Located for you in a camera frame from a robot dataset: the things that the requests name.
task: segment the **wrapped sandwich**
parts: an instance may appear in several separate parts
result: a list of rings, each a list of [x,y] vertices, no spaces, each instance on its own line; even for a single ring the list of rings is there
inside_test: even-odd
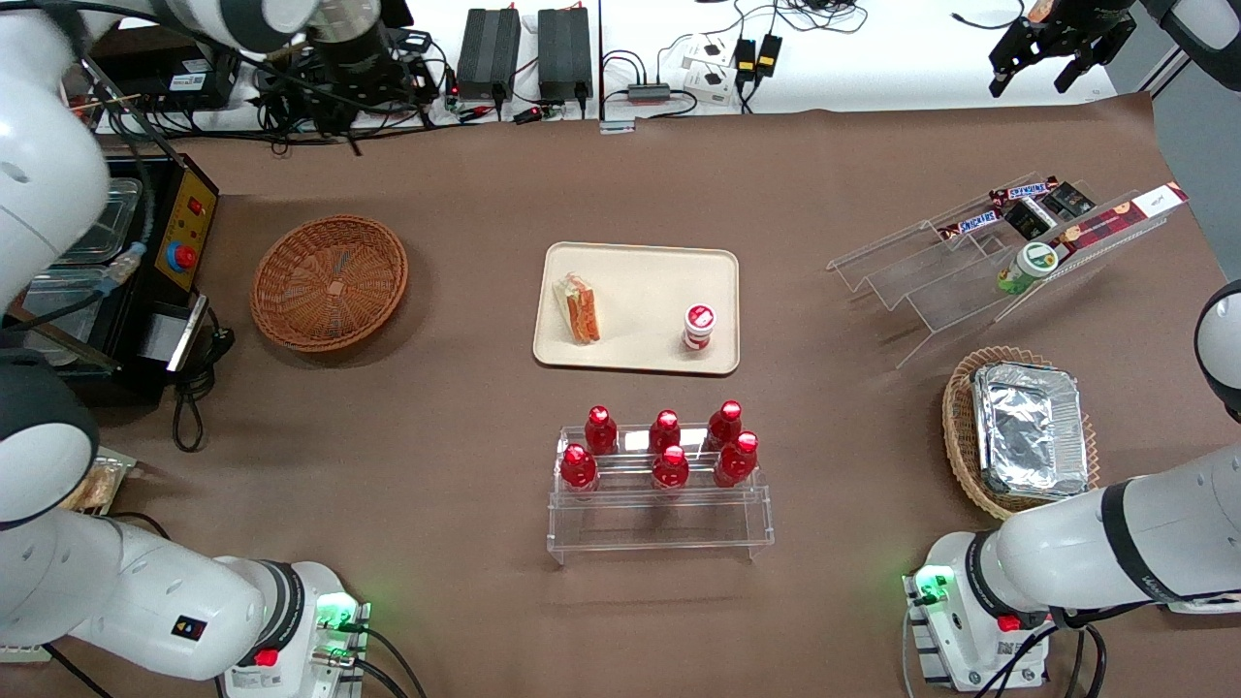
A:
[[[573,342],[589,344],[599,340],[599,320],[594,314],[594,289],[576,273],[567,273],[553,286],[556,306],[573,334]]]

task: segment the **clear acrylic shelf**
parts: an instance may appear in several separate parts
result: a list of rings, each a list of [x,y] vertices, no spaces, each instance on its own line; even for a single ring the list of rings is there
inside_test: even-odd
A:
[[[547,504],[547,551],[561,565],[567,553],[599,550],[660,550],[684,548],[746,548],[750,558],[776,542],[771,492],[762,467],[732,488],[716,487],[712,471],[719,457],[705,451],[705,424],[681,425],[681,447],[690,463],[683,489],[652,489],[654,456],[647,453],[649,425],[618,427],[618,451],[596,456],[599,488],[568,492],[560,461],[570,443],[585,443],[581,426],[560,432]]]
[[[1004,188],[1037,181],[1046,181],[1046,178],[1039,173],[1030,173]],[[1086,183],[1075,181],[1072,186],[1090,200],[1098,201]],[[1137,190],[1132,190],[1101,206],[1095,206],[1085,215],[1061,222],[1034,241],[1051,243],[1069,227],[1101,211],[1132,201],[1138,195]],[[990,323],[997,323],[1028,303],[1049,284],[1055,284],[1052,288],[1065,287],[1059,279],[1066,276],[1077,276],[1085,281],[1102,268],[1102,263],[1092,262],[1162,226],[1175,210],[1175,206],[1168,209],[1073,253],[1046,278],[1031,284],[1025,293],[1013,296],[1001,291],[995,279],[1026,240],[1008,221],[1000,220],[949,240],[943,240],[938,233],[938,229],[975,216],[990,206],[988,196],[979,196],[934,219],[921,221],[838,257],[828,265],[828,271],[839,273],[850,291],[875,293],[887,310],[895,310],[902,303],[908,303],[913,309],[926,335],[901,359],[896,365],[897,369],[933,338],[970,318],[995,312]]]

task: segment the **red bottle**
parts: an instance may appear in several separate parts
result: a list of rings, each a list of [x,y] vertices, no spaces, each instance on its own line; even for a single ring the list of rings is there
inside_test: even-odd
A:
[[[663,453],[669,446],[681,445],[681,424],[676,421],[676,412],[664,410],[655,417],[655,424],[650,425],[650,438],[647,442],[648,453]]]
[[[737,440],[726,443],[715,463],[715,483],[719,487],[736,487],[758,467],[758,437],[752,431],[742,431]]]
[[[586,452],[581,443],[565,447],[565,457],[560,461],[560,477],[565,489],[570,492],[594,492],[599,488],[599,467],[594,456]]]
[[[725,443],[732,443],[741,433],[741,402],[728,400],[720,411],[711,415],[706,424],[704,451],[719,451]]]
[[[690,479],[690,462],[685,460],[685,450],[669,446],[655,458],[650,469],[650,486],[655,489],[680,489]]]
[[[586,447],[596,456],[617,452],[617,422],[603,405],[591,407],[586,417]]]

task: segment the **white tray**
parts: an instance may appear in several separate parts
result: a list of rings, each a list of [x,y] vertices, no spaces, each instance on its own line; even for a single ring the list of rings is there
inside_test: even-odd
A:
[[[599,342],[575,343],[556,308],[551,286],[568,272],[594,287]],[[741,361],[737,278],[727,250],[557,242],[544,261],[535,358],[552,366],[730,374]],[[681,342],[695,303],[717,314],[711,344],[700,351]]]

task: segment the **wicker basket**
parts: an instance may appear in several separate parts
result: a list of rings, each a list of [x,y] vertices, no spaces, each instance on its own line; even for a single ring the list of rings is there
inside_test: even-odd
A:
[[[948,462],[965,494],[988,514],[1004,520],[1018,512],[1033,509],[1046,501],[1011,494],[997,494],[983,484],[978,466],[978,430],[974,426],[974,392],[970,376],[987,364],[1016,361],[1039,366],[1051,366],[1042,356],[1014,347],[988,347],[965,356],[952,371],[943,391],[943,441],[948,448]],[[1098,451],[1095,448],[1095,430],[1090,417],[1082,415],[1082,436],[1086,438],[1086,462],[1090,468],[1090,488],[1098,487]]]
[[[410,262],[386,226],[357,216],[302,225],[263,256],[249,309],[272,342],[331,351],[371,334],[405,294]]]

